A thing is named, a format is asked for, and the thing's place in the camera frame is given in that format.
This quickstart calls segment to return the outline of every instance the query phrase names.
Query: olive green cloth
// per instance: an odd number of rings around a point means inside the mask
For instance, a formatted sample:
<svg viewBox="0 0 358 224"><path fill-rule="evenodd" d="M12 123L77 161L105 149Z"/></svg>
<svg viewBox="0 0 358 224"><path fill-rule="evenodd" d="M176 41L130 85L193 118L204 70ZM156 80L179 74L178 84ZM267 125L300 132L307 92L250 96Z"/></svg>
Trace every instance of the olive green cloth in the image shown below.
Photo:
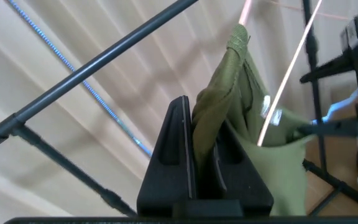
<svg viewBox="0 0 358 224"><path fill-rule="evenodd" d="M268 95L247 49L245 27L235 26L227 51L193 110L193 144L199 171L225 120L274 197L271 215L305 215L305 143L312 136L295 130L307 121L283 109L278 126L269 125L263 147L256 146Z"/></svg>

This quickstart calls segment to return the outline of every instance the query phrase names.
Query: wooden floor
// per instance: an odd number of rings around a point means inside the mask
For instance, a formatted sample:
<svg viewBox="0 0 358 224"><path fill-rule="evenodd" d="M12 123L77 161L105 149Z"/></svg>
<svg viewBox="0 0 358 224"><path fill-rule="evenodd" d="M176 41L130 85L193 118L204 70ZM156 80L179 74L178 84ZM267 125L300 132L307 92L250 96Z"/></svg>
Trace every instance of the wooden floor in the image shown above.
<svg viewBox="0 0 358 224"><path fill-rule="evenodd" d="M353 114L354 110L350 107L336 113L334 117L335 119L341 119L352 116ZM351 138L326 138L325 143L329 173L358 190L356 140ZM320 165L317 139L308 144L306 158L316 165ZM315 206L317 206L333 190L333 188L311 172L307 172L307 176L308 191L306 196L306 210L310 213ZM345 195L339 194L319 213L319 215L358 215L358 204Z"/></svg>

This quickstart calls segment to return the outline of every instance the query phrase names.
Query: green garment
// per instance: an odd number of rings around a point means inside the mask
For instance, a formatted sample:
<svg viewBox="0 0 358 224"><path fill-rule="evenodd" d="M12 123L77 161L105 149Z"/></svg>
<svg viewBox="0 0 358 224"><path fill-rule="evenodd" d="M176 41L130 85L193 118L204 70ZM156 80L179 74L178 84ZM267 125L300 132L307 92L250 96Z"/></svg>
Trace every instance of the green garment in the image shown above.
<svg viewBox="0 0 358 224"><path fill-rule="evenodd" d="M227 51L193 110L193 144L199 171L227 120L274 198L271 215L306 215L305 143L313 136L295 130L307 121L283 111L278 126L270 124L263 147L256 146L264 122L260 113L268 95L247 49L246 29L235 26Z"/></svg>

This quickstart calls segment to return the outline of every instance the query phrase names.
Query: beige curtain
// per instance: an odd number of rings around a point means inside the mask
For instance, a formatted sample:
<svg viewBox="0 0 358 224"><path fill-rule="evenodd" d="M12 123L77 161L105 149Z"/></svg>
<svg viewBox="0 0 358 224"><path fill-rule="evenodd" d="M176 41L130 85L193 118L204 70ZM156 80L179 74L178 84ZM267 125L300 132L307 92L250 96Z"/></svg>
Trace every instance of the beige curtain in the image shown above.
<svg viewBox="0 0 358 224"><path fill-rule="evenodd" d="M173 2L16 1L75 68ZM275 94L305 26L301 1L254 2L247 25L249 50L266 86ZM95 73L88 83L152 150L169 102L188 95L193 106L208 83L243 3L199 0ZM358 1L326 0L320 12L340 16L318 15L315 20L319 61L323 63L341 53L339 34L358 14ZM301 53L280 104L313 119L311 88L298 82L307 71L306 56ZM11 5L0 0L0 121L70 73ZM321 81L323 113L356 89L355 80L350 73ZM28 125L135 208L148 158L83 86L74 88ZM119 215L17 138L0 145L0 194L47 215Z"/></svg>

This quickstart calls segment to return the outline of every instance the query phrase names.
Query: blue rope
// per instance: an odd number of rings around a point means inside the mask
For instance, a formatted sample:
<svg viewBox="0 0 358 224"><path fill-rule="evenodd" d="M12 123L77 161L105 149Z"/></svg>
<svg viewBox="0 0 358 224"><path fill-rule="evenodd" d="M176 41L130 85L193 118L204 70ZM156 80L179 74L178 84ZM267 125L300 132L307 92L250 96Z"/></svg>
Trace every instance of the blue rope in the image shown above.
<svg viewBox="0 0 358 224"><path fill-rule="evenodd" d="M63 56L62 53L51 43L51 41L48 39L48 37L38 28L37 25L34 24L34 22L28 17L28 15L19 8L19 6L13 1L8 0L8 2L13 6L13 8L20 14L20 16L36 31L36 33L44 40L44 42L55 52L55 55L60 58L60 60L72 71L75 71L75 68L68 62L68 60ZM128 127L118 118L118 116L110 109L110 107L104 102L104 100L99 96L98 93L96 93L91 85L83 81L83 85L85 88L94 96L94 98L100 103L100 105L110 114L110 116L117 122L118 125L122 128L122 130L127 133L129 137L137 144L147 155L151 156L152 153L149 151L142 142L137 139L131 131L128 129Z"/></svg>

